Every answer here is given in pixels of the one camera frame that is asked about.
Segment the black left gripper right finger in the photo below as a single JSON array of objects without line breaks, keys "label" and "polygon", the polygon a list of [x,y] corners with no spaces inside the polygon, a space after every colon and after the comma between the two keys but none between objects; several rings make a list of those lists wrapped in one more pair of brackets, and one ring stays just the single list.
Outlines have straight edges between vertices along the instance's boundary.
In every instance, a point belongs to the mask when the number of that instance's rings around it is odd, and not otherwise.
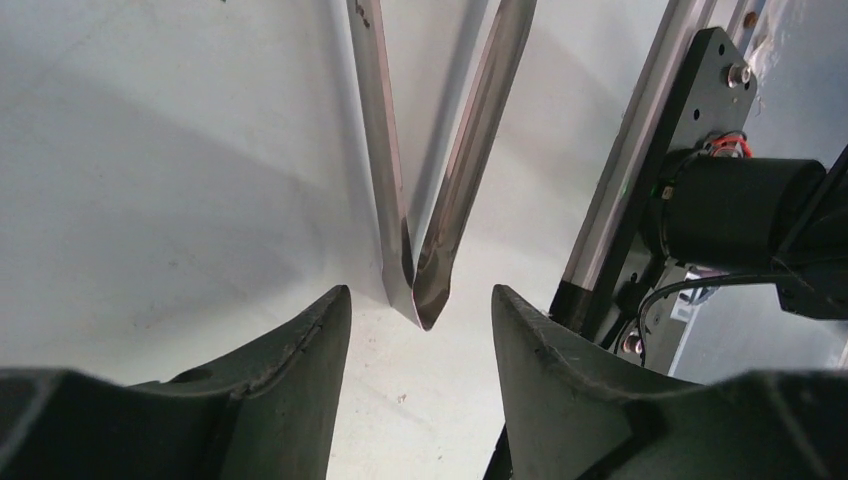
[{"label": "black left gripper right finger", "polygon": [[754,371],[698,385],[632,364],[506,285],[491,295],[516,479],[843,479],[847,375]]}]

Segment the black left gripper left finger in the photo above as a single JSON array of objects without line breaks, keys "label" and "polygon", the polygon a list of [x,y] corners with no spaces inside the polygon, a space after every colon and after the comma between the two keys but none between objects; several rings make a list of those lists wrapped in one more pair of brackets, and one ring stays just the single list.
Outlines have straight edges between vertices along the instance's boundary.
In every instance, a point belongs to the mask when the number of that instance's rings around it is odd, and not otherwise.
[{"label": "black left gripper left finger", "polygon": [[351,334],[348,287],[166,382],[1,372],[5,479],[322,479]]}]

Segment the black arm base motor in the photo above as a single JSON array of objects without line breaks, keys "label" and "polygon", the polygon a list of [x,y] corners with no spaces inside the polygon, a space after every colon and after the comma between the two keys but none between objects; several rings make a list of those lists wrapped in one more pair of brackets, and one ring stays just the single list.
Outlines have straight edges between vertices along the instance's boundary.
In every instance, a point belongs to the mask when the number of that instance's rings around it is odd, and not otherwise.
[{"label": "black arm base motor", "polygon": [[685,265],[775,287],[782,310],[847,317],[847,156],[711,156],[667,205],[668,245]]}]

